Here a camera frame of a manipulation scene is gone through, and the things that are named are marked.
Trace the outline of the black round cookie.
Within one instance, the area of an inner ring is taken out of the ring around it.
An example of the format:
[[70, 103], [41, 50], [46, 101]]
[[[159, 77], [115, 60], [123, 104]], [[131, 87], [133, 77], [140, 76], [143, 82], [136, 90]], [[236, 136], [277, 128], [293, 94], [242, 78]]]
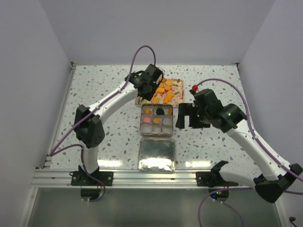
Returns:
[[164, 115], [165, 113], [164, 113], [164, 110], [162, 108], [157, 108], [156, 114], [157, 115]]

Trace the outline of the orange flower cookie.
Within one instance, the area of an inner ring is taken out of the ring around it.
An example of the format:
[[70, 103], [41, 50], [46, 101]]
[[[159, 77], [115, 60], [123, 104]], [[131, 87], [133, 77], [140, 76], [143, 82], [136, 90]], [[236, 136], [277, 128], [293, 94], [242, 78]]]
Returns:
[[160, 119], [159, 118], [154, 118], [153, 123], [154, 124], [160, 124]]

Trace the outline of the pink round cookie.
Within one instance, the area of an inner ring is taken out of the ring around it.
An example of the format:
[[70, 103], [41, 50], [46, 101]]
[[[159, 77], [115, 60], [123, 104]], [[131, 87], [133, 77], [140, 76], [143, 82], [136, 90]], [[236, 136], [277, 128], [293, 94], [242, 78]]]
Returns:
[[150, 117], [144, 117], [144, 118], [143, 118], [143, 123], [150, 124], [151, 122], [152, 122], [152, 120], [151, 120]]

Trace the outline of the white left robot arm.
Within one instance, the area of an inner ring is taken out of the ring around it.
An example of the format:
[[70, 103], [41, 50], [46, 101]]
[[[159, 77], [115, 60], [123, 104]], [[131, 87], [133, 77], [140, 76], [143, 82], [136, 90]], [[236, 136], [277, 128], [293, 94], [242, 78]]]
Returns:
[[160, 68], [150, 64], [146, 70], [130, 73], [124, 82], [100, 101], [77, 108], [74, 131], [84, 147], [80, 166], [84, 171], [81, 179], [85, 184], [92, 186], [98, 181], [98, 146], [105, 137], [103, 124], [119, 108], [137, 97], [150, 101], [163, 76]]

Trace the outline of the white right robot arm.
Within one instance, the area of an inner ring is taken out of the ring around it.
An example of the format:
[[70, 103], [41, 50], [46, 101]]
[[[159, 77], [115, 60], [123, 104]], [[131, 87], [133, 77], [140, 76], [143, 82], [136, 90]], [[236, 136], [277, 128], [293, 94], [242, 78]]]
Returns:
[[189, 127], [192, 129], [215, 127], [238, 143], [258, 166], [257, 171], [248, 171], [222, 160], [203, 179], [207, 186], [237, 183], [254, 189], [265, 201], [275, 203], [303, 172], [302, 167], [290, 164], [277, 154], [252, 129], [247, 115], [237, 105], [223, 105], [211, 89], [190, 92], [194, 101], [179, 104], [176, 127], [185, 127], [186, 116], [189, 117]]

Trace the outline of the orange fish cookie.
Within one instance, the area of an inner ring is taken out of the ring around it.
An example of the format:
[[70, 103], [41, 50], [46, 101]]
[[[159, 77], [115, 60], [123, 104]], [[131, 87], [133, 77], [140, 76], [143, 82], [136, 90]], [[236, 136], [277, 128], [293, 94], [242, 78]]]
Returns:
[[172, 96], [166, 96], [166, 97], [164, 98], [164, 100], [163, 100], [163, 103], [164, 103], [164, 104], [169, 104], [170, 101], [171, 101], [171, 99], [172, 99]]

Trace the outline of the orange round cookie front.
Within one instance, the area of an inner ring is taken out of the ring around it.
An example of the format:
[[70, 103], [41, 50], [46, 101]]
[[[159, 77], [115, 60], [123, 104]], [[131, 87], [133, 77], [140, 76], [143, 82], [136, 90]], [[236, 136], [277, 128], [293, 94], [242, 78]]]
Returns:
[[159, 98], [158, 98], [158, 97], [153, 97], [153, 98], [151, 99], [151, 102], [152, 102], [153, 104], [158, 104], [158, 103], [159, 103]]

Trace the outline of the orange round cookie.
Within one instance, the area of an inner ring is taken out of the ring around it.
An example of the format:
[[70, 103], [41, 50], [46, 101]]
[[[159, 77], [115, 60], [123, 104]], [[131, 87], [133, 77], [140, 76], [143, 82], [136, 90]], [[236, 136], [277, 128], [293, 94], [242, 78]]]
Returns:
[[158, 104], [158, 103], [159, 103], [159, 98], [158, 98], [158, 97], [153, 97], [153, 98], [151, 99], [151, 102], [152, 102], [153, 104]]
[[173, 85], [173, 81], [172, 80], [166, 80], [165, 84], [167, 86], [172, 86]]

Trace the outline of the white paper cup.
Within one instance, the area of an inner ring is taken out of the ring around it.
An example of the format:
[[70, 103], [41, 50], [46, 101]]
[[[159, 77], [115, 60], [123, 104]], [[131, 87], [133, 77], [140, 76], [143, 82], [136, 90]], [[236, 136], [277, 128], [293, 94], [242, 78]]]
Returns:
[[152, 125], [152, 124], [153, 124], [152, 118], [149, 117], [149, 116], [143, 117], [143, 118], [142, 118], [141, 124], [149, 124], [149, 125]]
[[162, 133], [162, 129], [160, 125], [153, 125], [153, 133], [160, 134]]
[[160, 117], [155, 117], [155, 118], [153, 119], [153, 124], [154, 124], [154, 125], [162, 125], [162, 118], [160, 118]]
[[140, 133], [142, 136], [150, 135], [151, 133], [153, 133], [153, 126], [148, 123], [141, 124]]
[[164, 134], [172, 134], [173, 133], [173, 126], [162, 125], [161, 132], [164, 133]]
[[173, 118], [171, 116], [163, 117], [162, 124], [166, 125], [166, 126], [172, 126], [173, 125]]

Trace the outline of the floral cookie tray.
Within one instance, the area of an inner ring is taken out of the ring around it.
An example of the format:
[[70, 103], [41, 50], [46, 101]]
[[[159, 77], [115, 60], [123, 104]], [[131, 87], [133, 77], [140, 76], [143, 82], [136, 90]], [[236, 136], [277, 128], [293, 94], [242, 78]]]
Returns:
[[[167, 86], [165, 84], [166, 80], [172, 80], [173, 85]], [[172, 96], [172, 99], [169, 105], [173, 107], [178, 107], [180, 103], [185, 101], [185, 92], [184, 92], [184, 81], [181, 79], [166, 79], [164, 78], [160, 83], [158, 89], [156, 90], [153, 97], [159, 98], [158, 104], [164, 104], [163, 100], [166, 96]], [[141, 97], [136, 98], [135, 100], [136, 105], [143, 105], [143, 104], [153, 104], [151, 101], [147, 101]]]

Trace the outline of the square cookie tin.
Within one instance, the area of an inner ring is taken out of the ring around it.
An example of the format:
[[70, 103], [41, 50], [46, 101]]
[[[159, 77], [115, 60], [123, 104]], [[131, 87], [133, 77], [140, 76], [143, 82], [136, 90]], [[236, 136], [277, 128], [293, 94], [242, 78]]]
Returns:
[[168, 104], [143, 104], [139, 133], [143, 137], [171, 138], [174, 132], [173, 106]]

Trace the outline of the silver tin lid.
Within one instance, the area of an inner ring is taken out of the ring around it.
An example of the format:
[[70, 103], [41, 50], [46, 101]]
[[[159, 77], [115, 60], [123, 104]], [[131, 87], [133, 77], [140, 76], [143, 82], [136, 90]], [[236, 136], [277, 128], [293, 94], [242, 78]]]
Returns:
[[175, 141], [172, 138], [141, 138], [138, 170], [148, 173], [175, 172]]

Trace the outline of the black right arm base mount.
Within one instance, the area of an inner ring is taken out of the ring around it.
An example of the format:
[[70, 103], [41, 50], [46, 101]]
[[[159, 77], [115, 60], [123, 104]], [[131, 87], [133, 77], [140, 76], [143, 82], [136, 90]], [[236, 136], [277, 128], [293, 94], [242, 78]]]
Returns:
[[225, 162], [216, 164], [209, 172], [196, 172], [196, 184], [198, 187], [227, 187], [238, 186], [236, 182], [224, 180], [219, 171], [225, 165]]

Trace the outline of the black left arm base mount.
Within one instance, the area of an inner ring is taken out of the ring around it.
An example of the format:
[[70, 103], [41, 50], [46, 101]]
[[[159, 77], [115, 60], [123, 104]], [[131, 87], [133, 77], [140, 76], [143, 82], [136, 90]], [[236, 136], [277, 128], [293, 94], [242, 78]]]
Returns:
[[105, 186], [112, 186], [114, 179], [114, 173], [110, 171], [95, 171], [91, 177], [82, 170], [69, 172], [69, 175], [72, 186], [100, 186], [101, 184], [97, 180]]

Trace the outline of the aluminium rail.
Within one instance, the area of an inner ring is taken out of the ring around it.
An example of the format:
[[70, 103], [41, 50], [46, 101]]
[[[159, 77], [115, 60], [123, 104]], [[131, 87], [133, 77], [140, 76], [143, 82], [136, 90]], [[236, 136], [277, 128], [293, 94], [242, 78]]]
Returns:
[[[97, 189], [97, 186], [73, 186], [71, 169], [37, 169], [32, 178], [34, 188]], [[176, 170], [172, 174], [145, 173], [139, 170], [112, 170], [113, 181], [107, 189], [196, 189], [196, 173], [210, 170]]]

